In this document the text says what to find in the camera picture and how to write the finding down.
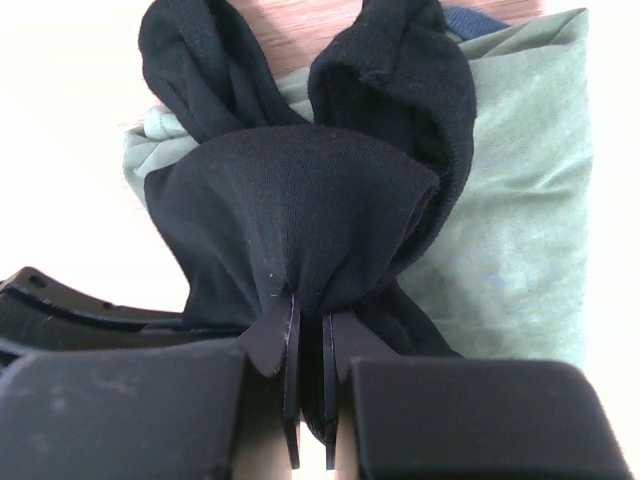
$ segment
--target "black fabric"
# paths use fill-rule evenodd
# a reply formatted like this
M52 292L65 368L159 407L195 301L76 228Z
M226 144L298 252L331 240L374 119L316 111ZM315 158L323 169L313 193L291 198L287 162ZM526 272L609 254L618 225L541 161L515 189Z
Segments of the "black fabric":
M149 87L202 145L145 181L190 284L185 322L248 327L283 292L303 315L303 412L322 438L320 317L350 306L401 354L457 355L396 276L469 173L475 94L435 0L365 0L311 68L316 124L291 111L223 0L156 0Z

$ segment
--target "white surface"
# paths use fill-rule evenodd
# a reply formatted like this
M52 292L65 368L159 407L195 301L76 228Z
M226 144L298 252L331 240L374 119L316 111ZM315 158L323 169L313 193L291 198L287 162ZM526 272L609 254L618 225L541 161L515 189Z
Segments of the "white surface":
M182 274L120 173L117 125L152 101L139 81L139 15L131 15L145 3L132 2L127 15L0 4L0 278L33 265L114 303L182 308ZM550 11L585 4L548 3ZM587 373L638 472L640 8L635 0L591 8ZM323 452L306 436L303 462L298 478L325 476Z

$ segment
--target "light green fabric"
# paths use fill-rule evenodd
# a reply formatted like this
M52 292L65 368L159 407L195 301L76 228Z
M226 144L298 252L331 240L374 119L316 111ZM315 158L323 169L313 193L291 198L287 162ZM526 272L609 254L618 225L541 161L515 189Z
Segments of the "light green fabric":
M582 366L593 156L587 31L581 9L460 44L478 99L471 174L435 243L400 283L464 356ZM307 77L303 69L279 87L311 118ZM144 175L195 147L176 123L156 107L127 134L125 172L142 201Z

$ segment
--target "screw hole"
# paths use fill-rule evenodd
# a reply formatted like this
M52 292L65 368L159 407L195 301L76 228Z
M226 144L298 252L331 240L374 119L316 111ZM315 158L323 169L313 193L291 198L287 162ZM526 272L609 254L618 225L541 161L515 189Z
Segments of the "screw hole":
M38 288L44 288L47 286L47 282L44 281L44 278L38 276L38 275L31 275L29 277L29 282L31 282L32 285L38 287Z

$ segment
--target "black garment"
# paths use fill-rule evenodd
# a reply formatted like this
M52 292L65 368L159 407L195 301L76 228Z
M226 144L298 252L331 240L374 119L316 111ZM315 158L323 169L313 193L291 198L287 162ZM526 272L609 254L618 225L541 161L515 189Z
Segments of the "black garment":
M435 0L365 0L312 65L314 126L224 0L156 0L143 19L145 79L202 143L145 181L191 287L185 321L246 328L293 292L319 437L322 314L352 306L399 353L456 355L395 280L437 236L473 153L473 81L444 30Z

